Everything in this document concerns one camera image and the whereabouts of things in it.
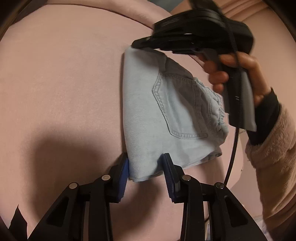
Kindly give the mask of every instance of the back pocket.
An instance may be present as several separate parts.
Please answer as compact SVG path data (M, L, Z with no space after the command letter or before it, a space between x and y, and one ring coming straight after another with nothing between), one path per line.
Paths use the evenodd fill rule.
M152 92L171 135L183 139L208 136L201 114L201 92L194 80L160 73Z

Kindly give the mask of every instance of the pink surface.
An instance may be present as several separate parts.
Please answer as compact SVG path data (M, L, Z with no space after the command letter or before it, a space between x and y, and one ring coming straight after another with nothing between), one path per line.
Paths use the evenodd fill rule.
M11 26L0 42L0 215L16 206L30 234L71 182L92 182L125 149L121 120L122 54L148 36L143 24L106 10L47 5ZM189 56L168 56L209 85ZM185 172L222 181L234 128L223 155ZM239 148L229 186L239 179ZM172 204L163 176L127 184L111 205L115 240L177 240L182 205Z

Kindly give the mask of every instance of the human hand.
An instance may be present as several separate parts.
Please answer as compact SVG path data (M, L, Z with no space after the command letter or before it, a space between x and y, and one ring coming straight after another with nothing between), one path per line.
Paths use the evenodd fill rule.
M254 105L257 107L264 96L271 92L271 88L263 77L258 60L246 53L238 52L241 66L248 70L249 78L253 90ZM219 56L221 63L236 67L234 54L222 54ZM224 71L218 71L217 65L213 61L205 61L203 69L209 74L209 82L213 85L213 90L219 94L223 92L223 83L228 81L228 74Z

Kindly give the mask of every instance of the brown fleece sleeve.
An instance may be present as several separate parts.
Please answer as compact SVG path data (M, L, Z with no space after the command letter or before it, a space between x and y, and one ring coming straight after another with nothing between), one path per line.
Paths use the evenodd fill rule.
M256 146L249 141L246 146L246 154L256 169L263 218L270 233L276 230L277 237L282 237L286 221L296 212L295 142L293 119L281 105L278 120L266 140Z

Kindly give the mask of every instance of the person's arm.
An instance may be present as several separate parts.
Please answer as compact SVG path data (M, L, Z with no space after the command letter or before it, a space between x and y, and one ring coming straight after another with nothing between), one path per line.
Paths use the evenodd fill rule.
M263 77L258 61L239 53L242 67L248 69L253 89L257 131L248 131L246 153L256 169L263 218L274 240L281 240L292 231L296 212L296 134L292 117ZM222 63L235 66L232 55L220 56ZM206 61L204 70L217 93L228 81L225 72Z

